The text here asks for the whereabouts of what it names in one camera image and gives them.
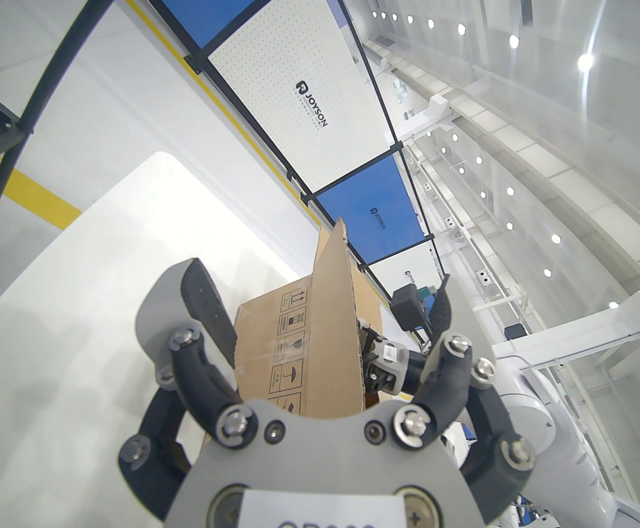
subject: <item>screw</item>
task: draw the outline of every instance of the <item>screw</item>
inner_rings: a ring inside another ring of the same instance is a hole
[[[144,464],[151,451],[151,441],[145,435],[130,437],[120,449],[120,458],[131,464],[131,470],[135,471]]]
[[[440,528],[440,516],[434,500],[419,488],[401,488],[396,495],[404,499],[408,528]]]
[[[236,528],[242,510],[244,490],[241,484],[220,491],[209,506],[207,528]]]
[[[509,456],[515,463],[528,463],[532,455],[531,445],[524,438],[512,442],[509,446]]]
[[[168,388],[173,384],[173,368],[171,365],[165,365],[156,372],[156,381],[160,387]]]
[[[382,444],[385,441],[385,428],[377,420],[372,420],[364,426],[364,437],[373,445]]]
[[[271,445],[279,444],[284,438],[284,433],[284,424],[279,420],[274,420],[264,428],[264,441]]]
[[[427,430],[424,418],[415,411],[410,411],[404,416],[402,426],[404,432],[411,436],[422,436]]]
[[[234,411],[225,420],[223,430],[227,436],[242,435],[247,423],[246,417],[240,411]]]
[[[191,330],[184,330],[182,332],[176,332],[173,334],[173,342],[178,345],[187,345],[193,339],[193,332]]]
[[[487,358],[480,358],[474,365],[474,371],[484,381],[489,381],[495,376],[495,368]]]
[[[464,354],[469,349],[469,341],[466,337],[462,337],[461,335],[454,335],[451,337],[449,345],[453,350],[460,352],[461,354]]]

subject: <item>black frame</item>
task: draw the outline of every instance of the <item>black frame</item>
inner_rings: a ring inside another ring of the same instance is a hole
[[[197,75],[199,75],[201,73],[204,73],[209,78],[210,82],[215,87],[217,87],[217,89],[225,96],[225,98],[229,101],[229,103],[242,116],[242,118],[245,120],[245,122],[258,135],[258,137],[262,140],[262,142],[265,144],[265,146],[267,146],[267,148],[270,149],[270,151],[272,151],[274,156],[281,162],[281,164],[286,169],[287,179],[289,181],[292,181],[292,180],[296,181],[296,183],[298,184],[298,186],[301,189],[300,198],[301,198],[302,202],[307,207],[308,207],[309,202],[313,202],[313,204],[316,207],[316,209],[322,214],[322,216],[324,216],[324,219],[331,226],[335,225],[335,220],[327,213],[326,209],[322,206],[322,204],[320,204],[320,202],[317,199],[317,196],[319,194],[321,194],[323,191],[326,191],[326,190],[336,186],[337,184],[339,184],[341,182],[344,182],[345,180],[347,180],[350,177],[354,176],[355,174],[357,174],[361,170],[363,170],[363,169],[365,169],[367,167],[370,167],[371,165],[373,165],[374,163],[376,163],[380,159],[383,159],[384,157],[387,157],[387,156],[391,156],[394,153],[398,153],[399,154],[399,156],[400,156],[400,158],[402,160],[402,164],[403,164],[404,170],[406,171],[406,174],[407,174],[407,176],[409,178],[409,182],[410,182],[410,185],[411,185],[411,188],[412,188],[412,191],[413,191],[414,198],[415,198],[415,200],[416,200],[416,202],[418,204],[418,208],[420,210],[420,215],[422,216],[424,224],[425,224],[425,226],[427,228],[428,235],[423,240],[419,241],[418,243],[411,244],[410,246],[408,246],[406,248],[403,248],[402,250],[398,250],[398,251],[396,251],[396,252],[394,252],[394,253],[392,253],[390,255],[387,255],[386,257],[384,257],[384,259],[378,259],[375,262],[371,262],[371,263],[367,263],[366,261],[364,261],[362,256],[356,251],[356,249],[353,247],[353,245],[351,243],[348,243],[349,249],[351,250],[353,255],[356,257],[356,259],[359,261],[359,264],[358,264],[359,270],[367,273],[371,277],[373,282],[378,286],[378,288],[380,288],[381,292],[387,297],[388,301],[391,300],[391,295],[386,290],[386,288],[384,288],[384,286],[378,280],[376,275],[371,271],[371,269],[369,267],[370,265],[375,264],[377,262],[381,262],[382,260],[385,260],[385,259],[387,259],[389,257],[395,256],[395,255],[397,255],[399,253],[402,253],[403,251],[405,251],[407,249],[413,248],[413,247],[415,247],[417,245],[420,245],[420,244],[422,244],[424,242],[431,241],[431,244],[433,245],[433,249],[435,251],[435,255],[436,255],[437,259],[438,259],[438,264],[440,265],[440,270],[444,272],[444,267],[442,266],[442,261],[440,260],[440,254],[438,253],[438,248],[436,247],[436,245],[434,243],[435,236],[431,232],[431,229],[429,227],[429,223],[427,221],[426,215],[424,214],[424,209],[422,208],[422,204],[420,202],[420,199],[418,197],[418,194],[417,194],[417,191],[416,191],[416,188],[415,188],[415,182],[413,181],[413,176],[411,175],[411,171],[409,170],[409,167],[407,165],[406,159],[405,159],[404,154],[403,154],[403,150],[402,150],[403,149],[403,144],[402,144],[401,141],[398,141],[398,138],[397,138],[397,135],[396,135],[396,131],[393,128],[393,125],[391,123],[391,119],[390,119],[388,111],[387,111],[387,107],[384,104],[384,101],[382,99],[382,95],[380,93],[380,89],[378,88],[378,84],[376,82],[375,76],[373,75],[373,72],[371,70],[371,66],[369,65],[369,61],[368,61],[368,59],[367,59],[367,57],[365,55],[364,47],[362,45],[362,42],[360,41],[360,38],[358,37],[358,33],[357,33],[356,28],[355,28],[355,26],[353,24],[353,20],[351,19],[349,11],[348,11],[346,5],[344,4],[344,0],[338,0],[338,4],[340,5],[340,8],[341,8],[346,20],[347,20],[347,24],[349,25],[349,30],[350,30],[351,35],[352,35],[352,37],[353,37],[353,39],[354,39],[354,41],[356,43],[356,46],[358,47],[358,50],[360,51],[360,55],[362,57],[363,63],[365,65],[365,68],[367,69],[367,73],[368,73],[369,78],[371,80],[371,83],[372,83],[372,86],[374,88],[374,91],[376,92],[376,97],[377,97],[378,102],[380,104],[380,108],[382,109],[382,112],[383,112],[383,114],[385,116],[385,120],[387,121],[387,125],[389,127],[389,130],[391,132],[392,138],[394,140],[394,144],[389,148],[388,151],[383,152],[379,156],[377,156],[374,159],[366,162],[362,166],[354,169],[353,171],[350,171],[349,173],[345,174],[344,176],[342,176],[341,178],[337,179],[336,181],[333,181],[332,183],[330,183],[329,185],[327,185],[324,188],[320,189],[319,191],[316,191],[315,193],[311,192],[311,190],[309,189],[309,187],[307,186],[305,181],[300,177],[300,175],[298,175],[298,173],[296,172],[294,167],[291,165],[291,163],[282,154],[282,152],[277,147],[277,145],[275,145],[275,143],[269,137],[267,132],[262,128],[260,123],[258,123],[257,119],[251,114],[249,109],[245,106],[245,104],[238,97],[238,95],[233,91],[233,89],[231,89],[231,87],[226,82],[224,77],[220,74],[218,69],[209,60],[209,56],[211,55],[211,53],[213,51],[215,51],[228,37],[230,37],[231,34],[234,31],[236,31],[238,28],[240,28],[245,22],[247,22],[260,9],[262,9],[264,6],[266,6],[268,4],[269,0],[255,0],[249,7],[247,7],[244,11],[242,11],[225,29],[223,29],[218,35],[216,35],[211,41],[209,41],[209,43],[207,43],[202,48],[193,40],[193,38],[191,37],[191,35],[189,35],[189,33],[184,28],[184,26],[178,21],[178,19],[174,16],[174,14],[164,4],[163,0],[148,0],[148,2],[154,8],[154,10],[158,13],[160,18],[162,18],[164,20],[164,22],[167,25],[167,27],[169,28],[169,30],[175,35],[177,40],[184,46],[185,50],[187,50],[188,55],[186,57],[184,57],[185,62],[194,70],[194,72]]]

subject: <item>joyson logo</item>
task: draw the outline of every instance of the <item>joyson logo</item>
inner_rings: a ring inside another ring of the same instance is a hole
[[[324,117],[322,110],[320,110],[316,99],[312,94],[307,93],[309,91],[308,84],[305,81],[300,81],[298,84],[296,84],[296,88],[298,89],[298,93],[301,96],[300,100],[302,101],[302,104],[304,105],[305,110],[307,111],[311,119],[313,119],[316,128],[320,129],[326,127],[326,118]]]

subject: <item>box flap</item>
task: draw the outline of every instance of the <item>box flap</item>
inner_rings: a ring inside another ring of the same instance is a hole
[[[338,418],[360,413],[364,409],[362,359],[346,228],[341,219],[316,262],[309,313],[305,415]]]

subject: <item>ceiling light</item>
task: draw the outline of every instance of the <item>ceiling light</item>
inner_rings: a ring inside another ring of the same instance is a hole
[[[593,55],[580,55],[578,59],[578,69],[581,72],[588,72],[593,66]]]

